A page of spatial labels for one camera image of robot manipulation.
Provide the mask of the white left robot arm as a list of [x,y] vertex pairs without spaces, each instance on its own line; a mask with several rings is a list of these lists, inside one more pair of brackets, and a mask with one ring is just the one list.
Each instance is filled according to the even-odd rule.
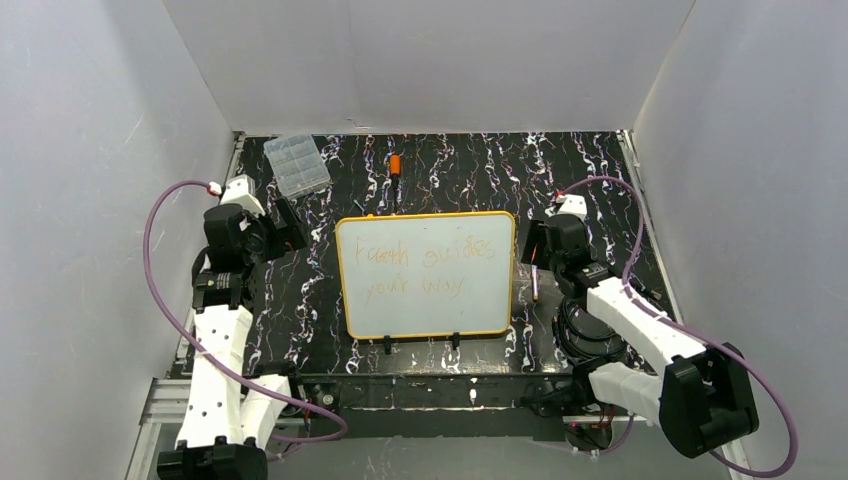
[[279,217],[223,202],[203,215],[206,246],[192,267],[195,339],[186,412],[175,445],[156,461],[161,479],[265,479],[266,444],[291,394],[291,365],[245,386],[246,337],[253,324],[247,285],[253,268],[306,246],[291,203],[275,199]]

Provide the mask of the white orange marker pen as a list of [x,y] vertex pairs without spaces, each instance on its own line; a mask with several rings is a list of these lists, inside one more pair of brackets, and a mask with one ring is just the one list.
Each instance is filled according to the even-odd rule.
[[532,288],[532,301],[538,302],[540,293],[539,293],[539,272],[538,266],[533,264],[531,265],[531,288]]

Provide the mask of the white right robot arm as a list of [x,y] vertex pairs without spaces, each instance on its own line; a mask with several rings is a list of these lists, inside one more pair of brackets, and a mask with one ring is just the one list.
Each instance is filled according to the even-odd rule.
[[664,312],[630,291],[622,274],[597,261],[582,219],[561,214],[531,221],[521,260],[553,274],[563,299],[555,327],[558,347],[575,350],[575,313],[594,319],[599,342],[619,338],[646,360],[650,373],[613,353],[590,353],[555,394],[573,406],[624,407],[659,425],[673,448],[696,458],[759,429],[759,415],[741,353],[707,346],[661,323]]

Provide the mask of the yellow framed whiteboard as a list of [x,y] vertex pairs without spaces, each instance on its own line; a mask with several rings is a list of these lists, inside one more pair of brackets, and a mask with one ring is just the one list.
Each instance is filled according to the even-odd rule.
[[348,217],[335,229],[348,334],[500,335],[511,321],[516,222],[506,211]]

